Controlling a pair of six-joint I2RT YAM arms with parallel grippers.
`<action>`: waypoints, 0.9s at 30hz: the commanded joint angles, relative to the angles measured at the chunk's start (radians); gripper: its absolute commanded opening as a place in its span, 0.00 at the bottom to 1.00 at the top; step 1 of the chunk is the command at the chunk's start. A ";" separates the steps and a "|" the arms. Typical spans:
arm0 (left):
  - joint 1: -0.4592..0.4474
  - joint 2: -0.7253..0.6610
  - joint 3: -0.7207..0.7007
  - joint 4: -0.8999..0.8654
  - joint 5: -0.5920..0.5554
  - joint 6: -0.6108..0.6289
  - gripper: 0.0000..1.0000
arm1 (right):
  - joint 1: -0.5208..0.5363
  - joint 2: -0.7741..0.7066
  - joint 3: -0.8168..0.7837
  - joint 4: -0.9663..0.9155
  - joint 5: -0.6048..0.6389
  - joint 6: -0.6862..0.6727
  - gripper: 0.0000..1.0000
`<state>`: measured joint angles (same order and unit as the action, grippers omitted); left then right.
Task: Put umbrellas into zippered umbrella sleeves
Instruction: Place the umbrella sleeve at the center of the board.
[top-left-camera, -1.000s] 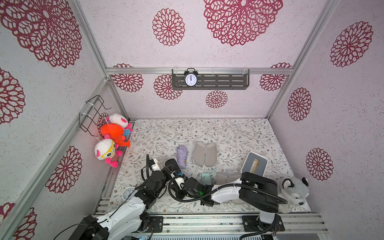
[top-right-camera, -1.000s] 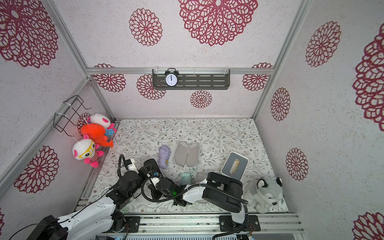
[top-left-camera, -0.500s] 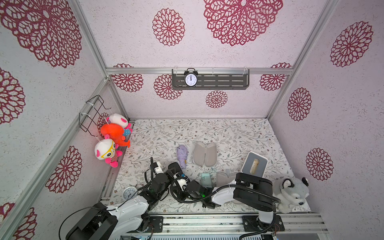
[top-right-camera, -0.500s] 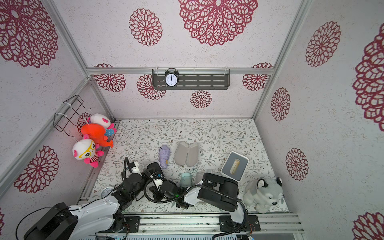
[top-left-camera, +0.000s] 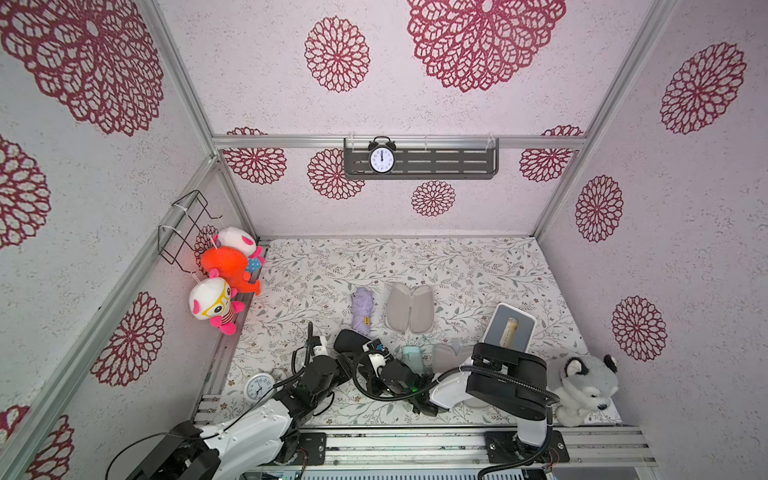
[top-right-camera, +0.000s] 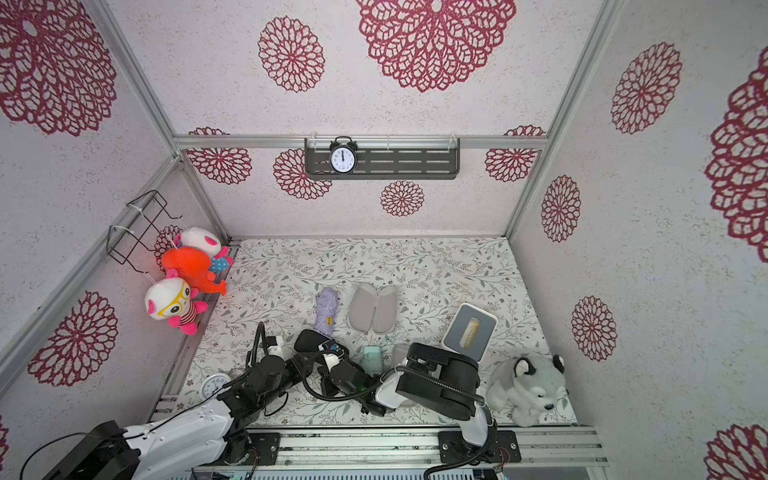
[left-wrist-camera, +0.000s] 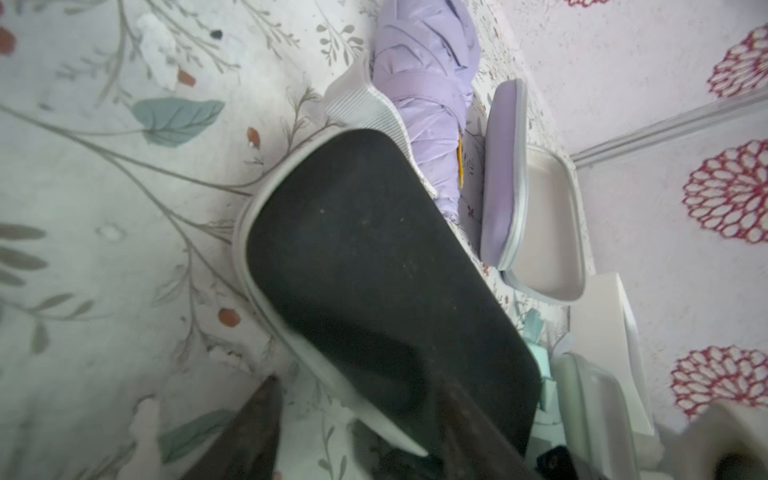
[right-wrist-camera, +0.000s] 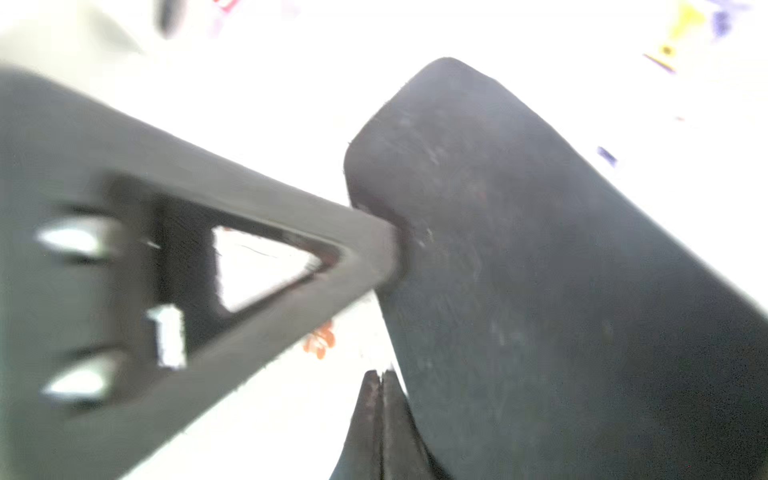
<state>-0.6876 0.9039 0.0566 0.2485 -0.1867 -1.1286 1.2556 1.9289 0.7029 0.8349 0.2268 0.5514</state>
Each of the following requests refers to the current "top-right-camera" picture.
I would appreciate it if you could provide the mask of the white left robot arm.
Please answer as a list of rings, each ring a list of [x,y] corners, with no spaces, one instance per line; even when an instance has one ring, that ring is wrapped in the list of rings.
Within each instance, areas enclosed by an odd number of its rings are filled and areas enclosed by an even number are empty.
[[[266,355],[204,401],[165,420],[120,427],[104,422],[88,433],[46,479],[166,479],[223,461],[248,461],[248,426],[273,401],[302,382],[303,359]]]

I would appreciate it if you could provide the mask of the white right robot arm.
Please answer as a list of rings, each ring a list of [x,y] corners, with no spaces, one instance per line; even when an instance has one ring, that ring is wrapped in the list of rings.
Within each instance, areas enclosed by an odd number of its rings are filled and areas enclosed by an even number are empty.
[[[465,355],[413,343],[404,360],[374,377],[341,347],[326,344],[307,358],[302,376],[305,390],[319,400],[356,401],[362,413],[379,417],[412,403],[457,421],[468,445],[493,441],[493,416],[477,393],[478,363]]]

